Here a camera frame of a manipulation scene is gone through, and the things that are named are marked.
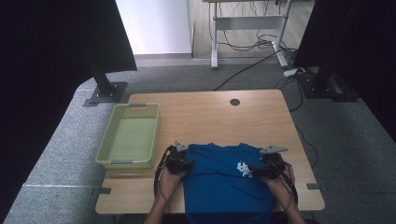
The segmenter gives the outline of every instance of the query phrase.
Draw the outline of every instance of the black curtain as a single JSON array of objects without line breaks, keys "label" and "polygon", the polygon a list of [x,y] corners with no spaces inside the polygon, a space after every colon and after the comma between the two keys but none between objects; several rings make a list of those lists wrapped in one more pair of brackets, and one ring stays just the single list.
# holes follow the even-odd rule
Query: black curtain
[{"label": "black curtain", "polygon": [[0,47],[1,222],[92,77],[82,51],[101,74],[136,65],[115,0],[1,1]]}]

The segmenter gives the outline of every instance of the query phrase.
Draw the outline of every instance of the green plastic basket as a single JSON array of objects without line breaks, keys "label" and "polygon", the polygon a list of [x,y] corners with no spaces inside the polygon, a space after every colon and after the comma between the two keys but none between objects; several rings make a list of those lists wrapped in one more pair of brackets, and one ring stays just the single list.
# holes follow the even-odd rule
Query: green plastic basket
[{"label": "green plastic basket", "polygon": [[95,161],[107,169],[150,169],[160,126],[160,105],[116,105]]}]

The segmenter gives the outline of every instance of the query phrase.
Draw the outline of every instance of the white wall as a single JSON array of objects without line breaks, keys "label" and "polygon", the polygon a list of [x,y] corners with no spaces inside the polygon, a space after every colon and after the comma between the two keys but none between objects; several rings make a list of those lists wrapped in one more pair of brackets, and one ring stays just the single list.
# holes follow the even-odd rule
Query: white wall
[{"label": "white wall", "polygon": [[116,0],[134,54],[191,53],[188,0]]}]

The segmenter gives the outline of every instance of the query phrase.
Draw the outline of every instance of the metal stand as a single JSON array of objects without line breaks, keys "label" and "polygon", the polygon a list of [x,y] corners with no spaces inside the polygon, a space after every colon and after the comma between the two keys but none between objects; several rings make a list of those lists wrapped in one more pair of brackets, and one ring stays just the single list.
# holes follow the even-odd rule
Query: metal stand
[{"label": "metal stand", "polygon": [[218,37],[219,30],[278,30],[276,41],[273,42],[273,48],[282,68],[287,68],[288,63],[281,51],[280,43],[285,32],[286,23],[289,18],[291,0],[288,0],[283,15],[279,16],[258,16],[258,17],[218,17],[218,2],[215,4],[213,11],[213,42],[212,42],[212,69],[218,68]]},{"label": "metal stand", "polygon": [[85,49],[82,51],[82,54],[97,84],[91,99],[87,99],[83,106],[97,106],[99,103],[118,103],[125,89],[126,82],[110,82],[105,73],[99,72],[91,54]]}]

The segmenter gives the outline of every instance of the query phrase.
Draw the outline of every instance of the black clamp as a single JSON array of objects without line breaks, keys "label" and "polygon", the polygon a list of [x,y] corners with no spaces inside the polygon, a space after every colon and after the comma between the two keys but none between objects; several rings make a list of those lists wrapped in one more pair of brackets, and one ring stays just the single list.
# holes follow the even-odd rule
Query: black clamp
[{"label": "black clamp", "polygon": [[177,175],[180,172],[190,170],[194,165],[194,160],[184,160],[188,148],[180,144],[178,141],[175,142],[175,145],[176,146],[170,146],[165,150],[160,164],[158,164],[154,179],[154,195],[157,194],[157,185],[161,180],[164,166],[168,168],[171,174]]},{"label": "black clamp", "polygon": [[275,179],[280,175],[280,172],[286,170],[285,162],[279,153],[264,154],[262,156],[262,162],[266,164],[263,167],[247,166],[253,176]]}]

